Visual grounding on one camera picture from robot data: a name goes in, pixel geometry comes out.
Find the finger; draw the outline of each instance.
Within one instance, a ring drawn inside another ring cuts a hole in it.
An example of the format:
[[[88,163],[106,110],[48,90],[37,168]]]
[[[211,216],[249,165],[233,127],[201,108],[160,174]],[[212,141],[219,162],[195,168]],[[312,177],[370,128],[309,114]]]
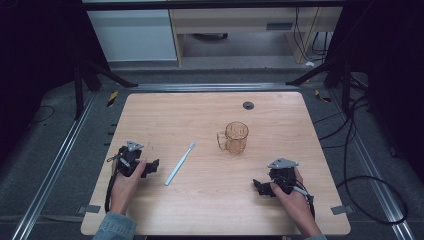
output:
[[[146,168],[146,163],[147,163],[146,160],[141,160],[141,162],[137,165],[132,175],[135,174],[136,176],[140,177],[144,169]]]
[[[284,202],[287,199],[287,194],[276,183],[270,182],[271,190],[280,199],[281,202]]]
[[[294,168],[294,175],[296,176],[297,181],[303,184],[302,175],[300,175],[299,169],[297,169],[297,167]]]

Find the wooden tabletop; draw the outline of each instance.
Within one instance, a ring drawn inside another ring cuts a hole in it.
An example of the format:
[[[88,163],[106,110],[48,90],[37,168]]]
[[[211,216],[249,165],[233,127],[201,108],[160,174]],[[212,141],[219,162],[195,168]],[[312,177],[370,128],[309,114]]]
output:
[[[252,110],[243,103],[254,104]],[[216,133],[233,121],[249,128],[246,149],[231,154],[218,147]],[[127,216],[137,235],[291,235],[299,234],[277,198],[259,196],[252,179],[269,182],[267,164],[284,157],[298,167],[315,197],[316,221],[324,234],[347,234],[333,178],[305,102],[296,92],[142,93],[128,97],[107,158],[127,140],[144,144],[142,159],[160,159],[157,173],[140,181]],[[191,141],[188,155],[169,186],[164,183]],[[111,174],[105,161],[82,233],[94,235],[105,216]]]

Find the toothbrush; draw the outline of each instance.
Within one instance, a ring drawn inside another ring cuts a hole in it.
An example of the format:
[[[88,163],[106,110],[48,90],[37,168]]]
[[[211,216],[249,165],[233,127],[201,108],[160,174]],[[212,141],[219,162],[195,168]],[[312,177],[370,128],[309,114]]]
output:
[[[174,178],[175,174],[178,172],[178,169],[180,169],[181,165],[183,165],[185,159],[187,158],[187,155],[190,153],[191,150],[193,150],[194,146],[195,146],[195,142],[192,141],[190,146],[188,147],[187,152],[184,154],[184,156],[181,158],[181,160],[178,162],[177,166],[175,166],[174,170],[172,171],[171,175],[169,175],[168,179],[165,182],[165,186],[168,186],[172,179]]]

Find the sleeve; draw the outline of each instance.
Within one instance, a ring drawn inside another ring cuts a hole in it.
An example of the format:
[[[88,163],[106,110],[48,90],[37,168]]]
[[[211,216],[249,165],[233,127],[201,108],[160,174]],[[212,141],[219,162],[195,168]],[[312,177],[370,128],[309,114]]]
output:
[[[308,237],[305,240],[327,240],[327,237],[325,237],[324,234],[318,234],[312,237]]]
[[[94,235],[93,240],[119,239],[132,240],[136,223],[119,213],[108,212]]]

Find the metal bracket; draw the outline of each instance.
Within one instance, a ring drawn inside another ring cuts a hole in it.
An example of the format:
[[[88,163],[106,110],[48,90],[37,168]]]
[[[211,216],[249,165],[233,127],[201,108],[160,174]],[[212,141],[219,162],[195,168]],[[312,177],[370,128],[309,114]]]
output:
[[[338,215],[341,213],[352,213],[354,212],[353,208],[351,206],[337,206],[337,207],[332,207],[331,211],[333,212],[334,215]]]
[[[282,158],[282,157],[268,164],[268,167],[272,169],[292,168],[296,166],[299,166],[299,163]]]
[[[95,205],[81,205],[78,210],[77,213],[79,214],[84,214],[87,212],[91,212],[91,213],[99,213],[100,211],[100,206],[95,206]]]
[[[144,145],[143,145],[143,144],[135,143],[135,142],[133,142],[133,141],[127,141],[127,147],[128,147],[128,150],[129,150],[130,152],[133,152],[133,151],[135,151],[135,150],[138,150],[138,149],[140,149],[140,148],[143,148],[143,147],[144,147]]]

